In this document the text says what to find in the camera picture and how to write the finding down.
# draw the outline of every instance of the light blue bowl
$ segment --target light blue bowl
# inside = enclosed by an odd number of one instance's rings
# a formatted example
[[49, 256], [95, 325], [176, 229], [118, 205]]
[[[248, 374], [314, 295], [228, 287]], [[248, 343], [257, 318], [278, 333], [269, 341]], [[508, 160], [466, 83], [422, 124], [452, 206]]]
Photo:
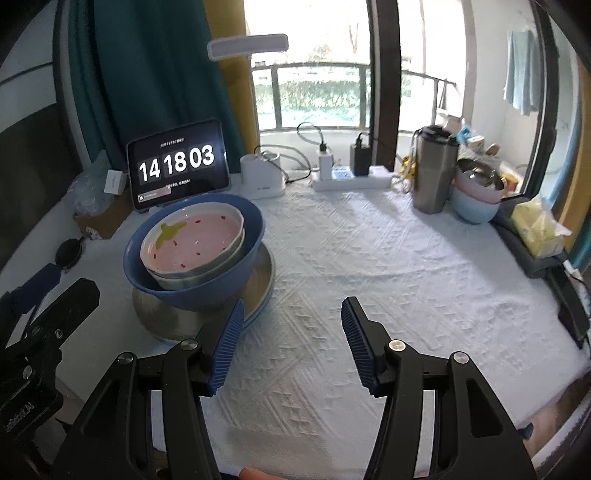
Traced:
[[468, 223], [486, 223], [499, 210], [500, 203], [485, 203], [476, 200], [458, 188], [452, 190], [452, 206], [455, 212]]

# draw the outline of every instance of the digital clock display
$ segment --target digital clock display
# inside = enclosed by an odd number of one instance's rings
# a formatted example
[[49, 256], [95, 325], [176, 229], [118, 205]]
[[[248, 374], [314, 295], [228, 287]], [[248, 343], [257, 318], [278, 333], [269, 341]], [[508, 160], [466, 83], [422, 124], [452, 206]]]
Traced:
[[127, 158], [137, 210], [230, 185], [217, 119], [131, 142]]

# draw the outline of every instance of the light blue towel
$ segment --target light blue towel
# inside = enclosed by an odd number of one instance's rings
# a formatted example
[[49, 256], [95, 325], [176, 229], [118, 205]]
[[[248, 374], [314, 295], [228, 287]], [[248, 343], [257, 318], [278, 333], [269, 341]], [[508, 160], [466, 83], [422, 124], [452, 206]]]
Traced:
[[509, 32], [505, 100], [522, 115], [529, 116], [540, 107], [540, 52], [530, 30]]

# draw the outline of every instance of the tissue box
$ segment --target tissue box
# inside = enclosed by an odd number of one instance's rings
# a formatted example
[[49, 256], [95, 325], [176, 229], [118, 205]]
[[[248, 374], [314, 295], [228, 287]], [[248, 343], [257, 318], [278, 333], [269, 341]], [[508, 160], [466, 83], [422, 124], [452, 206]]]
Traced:
[[131, 193], [129, 189], [125, 189], [123, 195], [117, 197], [100, 215], [74, 214], [74, 221], [84, 236], [92, 239], [109, 239], [133, 211], [134, 204], [131, 200]]

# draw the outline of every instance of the power strip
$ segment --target power strip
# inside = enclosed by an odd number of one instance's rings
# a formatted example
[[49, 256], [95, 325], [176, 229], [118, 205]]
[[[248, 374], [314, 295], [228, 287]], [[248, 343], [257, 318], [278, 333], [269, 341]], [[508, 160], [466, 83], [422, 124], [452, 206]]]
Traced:
[[369, 168], [369, 175], [356, 177], [349, 167], [335, 167], [332, 169], [331, 180], [320, 180], [317, 171], [312, 172], [312, 188], [317, 192], [328, 190], [385, 190], [390, 188], [394, 174], [382, 165]]

